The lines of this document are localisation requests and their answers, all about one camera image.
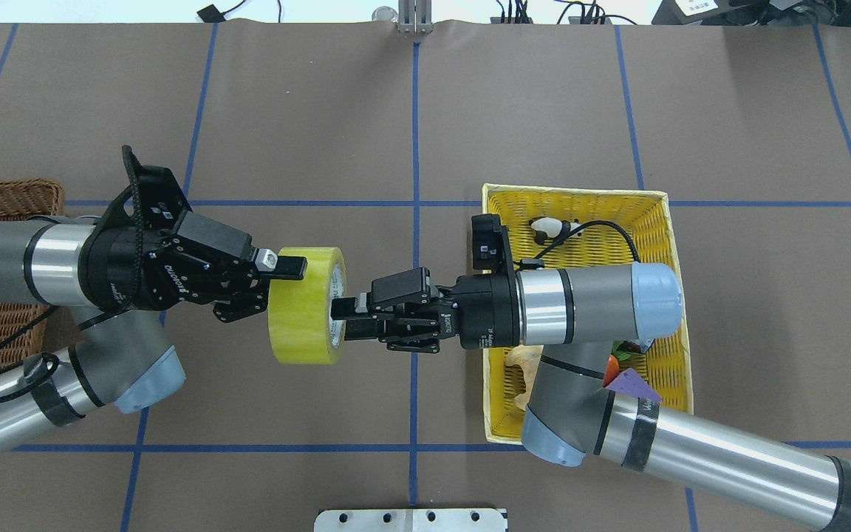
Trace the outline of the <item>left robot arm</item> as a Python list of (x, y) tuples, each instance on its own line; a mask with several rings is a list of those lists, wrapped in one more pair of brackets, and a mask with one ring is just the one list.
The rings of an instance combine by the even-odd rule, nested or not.
[(185, 370), (163, 311), (210, 305), (220, 322), (267, 309), (271, 282), (301, 282), (307, 258), (259, 248), (248, 233), (190, 210), (97, 221), (0, 221), (0, 309), (26, 310), (16, 340), (67, 309), (80, 340), (31, 347), (0, 369), (0, 452), (114, 405), (135, 413), (171, 396)]

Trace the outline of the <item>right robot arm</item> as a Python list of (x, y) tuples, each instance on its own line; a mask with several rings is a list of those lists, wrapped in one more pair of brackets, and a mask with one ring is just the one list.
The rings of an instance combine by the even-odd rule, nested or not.
[(344, 339), (390, 350), (540, 346), (524, 408), (521, 444), (535, 457), (578, 467), (602, 457), (622, 468), (678, 482), (815, 531), (851, 531), (851, 461), (813, 454), (664, 407), (645, 381), (634, 392), (612, 374), (626, 341), (675, 333), (681, 283), (666, 264), (517, 269), (479, 260), (476, 275), (439, 286), (426, 268), (335, 293), (329, 316)]

